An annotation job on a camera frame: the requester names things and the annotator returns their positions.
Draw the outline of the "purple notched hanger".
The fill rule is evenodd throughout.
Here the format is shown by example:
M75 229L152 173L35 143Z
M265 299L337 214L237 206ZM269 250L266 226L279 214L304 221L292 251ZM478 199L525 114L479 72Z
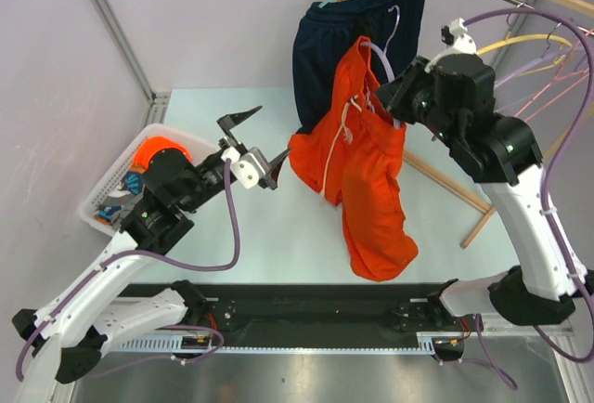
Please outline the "purple notched hanger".
M388 47L397 32L397 29L398 29L398 26L400 23L401 13L400 13L399 5L390 6L387 9L387 12L395 13L395 22L394 22L393 29L392 29L389 37L386 40L384 47L379 47L378 45L374 44L371 40L368 40L362 44L359 44L358 47L363 46L364 48L368 48L379 58L381 66L383 67L384 74L387 77L387 81L390 83L395 79L395 75L394 75L394 70L393 70L392 64L387 56L387 50L388 50ZM364 82L364 94L365 94L366 109L374 112L375 106L374 106L373 102L371 101L371 90L370 90L368 81Z

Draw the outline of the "orange shorts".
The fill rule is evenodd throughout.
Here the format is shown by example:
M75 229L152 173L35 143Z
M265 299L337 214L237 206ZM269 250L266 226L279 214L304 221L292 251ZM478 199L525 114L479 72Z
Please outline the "orange shorts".
M353 272L387 281L417 257L404 229L397 177L406 126L381 105L371 68L372 43L359 37L335 71L330 109L308 134L289 141L293 172L323 200L342 207L342 231Z

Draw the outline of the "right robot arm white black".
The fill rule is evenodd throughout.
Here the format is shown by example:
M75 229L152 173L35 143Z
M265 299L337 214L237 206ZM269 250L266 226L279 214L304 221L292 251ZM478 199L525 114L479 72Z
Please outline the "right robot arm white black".
M542 153L527 123L494 111L496 74L470 54L417 57L375 95L396 120L423 124L495 206L519 263L474 280L452 279L428 306L428 318L449 330L463 316L497 313L517 326L557 325L575 311L578 287L593 286L581 264L571 272L543 206Z

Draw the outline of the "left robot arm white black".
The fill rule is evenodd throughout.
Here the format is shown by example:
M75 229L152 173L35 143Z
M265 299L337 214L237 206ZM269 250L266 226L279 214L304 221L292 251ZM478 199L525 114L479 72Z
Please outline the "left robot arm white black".
M239 261L240 232L231 191L234 182L245 189L276 189L278 171L287 151L269 161L256 147L248 149L232 133L259 107L229 113L217 120L224 136L217 151L195 163L187 148L167 136L147 138L135 152L130 170L139 177L135 205L119 218L109 244L84 273L50 304L37 310L21 309L12 319L24 340L15 374L25 382L32 368L24 365L28 354L49 353L53 363L45 368L52 379L68 384L91 371L110 349L153 329L181 324L192 329L205 317L200 293L188 281L178 281L132 317L101 315L107 305L144 268L163 262L189 271L219 272ZM219 193L226 196L234 251L229 262L196 266L169 257L169 252L194 227L189 215ZM49 346L56 352L50 353Z

